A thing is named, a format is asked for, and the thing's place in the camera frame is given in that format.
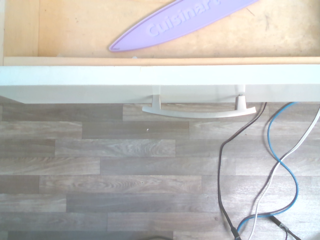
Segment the cable plug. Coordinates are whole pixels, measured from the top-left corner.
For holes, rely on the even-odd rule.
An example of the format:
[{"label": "cable plug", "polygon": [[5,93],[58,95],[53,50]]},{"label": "cable plug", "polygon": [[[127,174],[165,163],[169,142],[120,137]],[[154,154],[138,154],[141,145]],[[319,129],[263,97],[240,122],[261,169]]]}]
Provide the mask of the cable plug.
[{"label": "cable plug", "polygon": [[231,232],[234,236],[234,240],[241,240],[239,232],[237,231],[237,229],[234,226],[231,228]]}]

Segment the gray wood flooring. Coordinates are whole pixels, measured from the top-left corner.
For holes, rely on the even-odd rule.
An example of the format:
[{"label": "gray wood flooring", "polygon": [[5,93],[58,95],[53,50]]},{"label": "gray wood flooring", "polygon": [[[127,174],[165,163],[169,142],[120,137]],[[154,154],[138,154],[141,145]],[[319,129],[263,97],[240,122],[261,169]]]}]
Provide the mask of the gray wood flooring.
[{"label": "gray wood flooring", "polygon": [[[276,164],[267,121],[284,104],[269,103],[224,149],[222,200],[236,226],[253,213]],[[22,104],[0,97],[0,240],[232,240],[217,201],[219,149],[255,116],[170,118],[142,112],[148,105]],[[297,143],[319,106],[299,103],[276,119],[271,141],[279,156]],[[163,108],[218,112],[234,105]],[[301,239],[319,240],[320,122],[285,163],[300,192],[278,218]],[[282,208],[294,194],[294,181],[280,167],[260,209]],[[242,239],[252,225],[244,226]],[[274,223],[258,220],[252,240],[281,239],[285,233]]]}]

